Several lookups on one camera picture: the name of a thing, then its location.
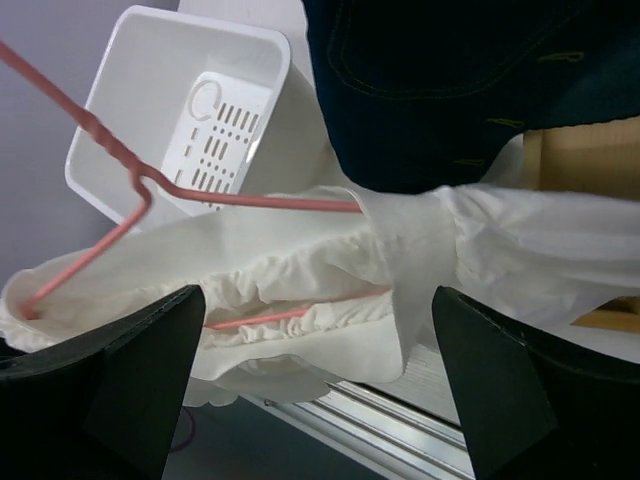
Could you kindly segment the white pleated skirt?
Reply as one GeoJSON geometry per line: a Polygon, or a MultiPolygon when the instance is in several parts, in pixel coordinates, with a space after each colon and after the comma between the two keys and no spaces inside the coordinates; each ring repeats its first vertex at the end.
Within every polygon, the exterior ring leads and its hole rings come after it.
{"type": "Polygon", "coordinates": [[[418,195],[317,188],[360,214],[229,207],[119,241],[53,293],[21,301],[70,265],[15,274],[1,337],[27,353],[118,320],[186,286],[205,298],[184,402],[241,395],[309,401],[332,382],[387,383],[415,344],[435,344],[431,303],[448,286],[523,323],[630,362],[639,333],[578,319],[639,294],[639,198],[496,183],[418,195]]]}

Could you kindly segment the dark blue denim skirt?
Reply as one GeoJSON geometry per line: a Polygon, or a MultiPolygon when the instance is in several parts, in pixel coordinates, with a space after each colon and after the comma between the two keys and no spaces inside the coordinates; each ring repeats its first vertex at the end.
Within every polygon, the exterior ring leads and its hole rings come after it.
{"type": "Polygon", "coordinates": [[[386,193],[479,181],[515,136],[639,113],[635,1],[307,1],[342,172],[386,193]]]}

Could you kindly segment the pink wire hanger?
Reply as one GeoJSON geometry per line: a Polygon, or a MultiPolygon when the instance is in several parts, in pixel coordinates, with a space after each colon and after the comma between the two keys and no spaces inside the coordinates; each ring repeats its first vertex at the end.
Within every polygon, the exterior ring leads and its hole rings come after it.
{"type": "Polygon", "coordinates": [[[349,214],[360,214],[362,212],[358,204],[344,201],[207,193],[181,188],[170,182],[159,170],[141,161],[139,157],[106,128],[93,113],[73,101],[57,85],[6,43],[1,44],[1,60],[69,114],[76,121],[77,125],[92,137],[96,144],[116,159],[128,171],[131,187],[141,198],[141,204],[130,216],[126,217],[119,226],[104,236],[70,267],[59,273],[54,279],[50,280],[49,283],[22,301],[19,306],[19,311],[23,318],[27,320],[37,319],[39,313],[36,307],[40,302],[60,288],[65,282],[79,274],[81,270],[96,260],[100,255],[104,254],[144,218],[153,204],[153,195],[143,183],[145,178],[153,180],[161,190],[171,196],[188,201],[297,211],[349,214]]]}

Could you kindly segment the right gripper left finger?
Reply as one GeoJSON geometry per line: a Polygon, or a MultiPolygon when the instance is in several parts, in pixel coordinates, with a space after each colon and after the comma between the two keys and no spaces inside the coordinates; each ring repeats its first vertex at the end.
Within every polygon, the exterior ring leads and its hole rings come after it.
{"type": "Polygon", "coordinates": [[[188,286],[38,352],[3,347],[2,478],[161,478],[204,313],[188,286]]]}

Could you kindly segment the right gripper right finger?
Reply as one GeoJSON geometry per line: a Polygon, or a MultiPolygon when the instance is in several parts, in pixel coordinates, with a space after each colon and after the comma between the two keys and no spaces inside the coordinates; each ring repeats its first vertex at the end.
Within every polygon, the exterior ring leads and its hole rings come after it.
{"type": "Polygon", "coordinates": [[[449,287],[432,316],[478,479],[636,479],[639,367],[449,287]]]}

